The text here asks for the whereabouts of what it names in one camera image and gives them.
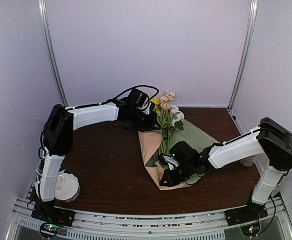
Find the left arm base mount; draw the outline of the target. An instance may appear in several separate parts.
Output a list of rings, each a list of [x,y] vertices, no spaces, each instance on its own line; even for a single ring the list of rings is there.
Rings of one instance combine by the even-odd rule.
[[[31,217],[42,221],[39,233],[45,239],[55,238],[63,227],[72,227],[76,213],[55,207],[55,201],[43,202],[37,195],[30,196],[30,203],[34,203]]]

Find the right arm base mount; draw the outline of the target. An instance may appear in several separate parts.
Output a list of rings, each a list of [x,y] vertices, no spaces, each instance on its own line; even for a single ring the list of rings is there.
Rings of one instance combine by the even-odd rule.
[[[225,211],[228,226],[240,225],[241,233],[245,237],[256,238],[262,233],[261,219],[269,214],[266,203],[255,203],[250,196],[247,205]]]

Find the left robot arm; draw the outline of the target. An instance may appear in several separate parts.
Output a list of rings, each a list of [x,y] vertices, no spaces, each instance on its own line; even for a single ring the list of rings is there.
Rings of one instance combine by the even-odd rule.
[[[133,123],[140,132],[155,130],[159,123],[155,104],[139,86],[105,102],[65,107],[56,104],[41,133],[43,164],[39,168],[38,196],[44,202],[38,213],[47,222],[58,218],[58,211],[49,203],[55,199],[58,174],[65,156],[74,145],[74,132],[90,125],[120,121]]]

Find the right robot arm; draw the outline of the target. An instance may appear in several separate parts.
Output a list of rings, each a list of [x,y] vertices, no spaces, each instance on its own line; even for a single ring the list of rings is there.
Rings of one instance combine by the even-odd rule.
[[[245,220],[254,220],[284,175],[292,169],[292,133],[269,117],[250,132],[223,143],[213,143],[198,152],[186,141],[176,143],[159,162],[167,166],[160,185],[174,187],[193,176],[205,175],[209,167],[221,169],[248,157],[266,155],[268,166],[251,194],[251,203],[242,210]]]

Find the yellow fake flower stem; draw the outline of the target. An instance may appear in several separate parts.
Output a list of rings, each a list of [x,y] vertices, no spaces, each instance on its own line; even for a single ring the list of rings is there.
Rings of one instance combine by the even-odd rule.
[[[152,104],[154,104],[154,111],[160,112],[162,110],[162,101],[160,97],[154,97],[150,100]]]

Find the green wrapping paper sheet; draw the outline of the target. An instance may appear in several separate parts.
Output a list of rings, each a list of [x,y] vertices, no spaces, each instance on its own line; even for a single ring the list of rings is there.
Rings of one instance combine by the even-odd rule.
[[[199,153],[201,153],[203,149],[210,147],[214,143],[218,142],[216,139],[214,139],[213,137],[211,137],[206,132],[196,127],[189,121],[184,120],[183,123],[184,123],[184,130],[181,131],[177,129],[174,132],[173,137],[172,137],[172,142],[170,144],[170,147],[167,146],[167,150],[171,149],[178,142],[185,141],[192,148],[196,149]]]

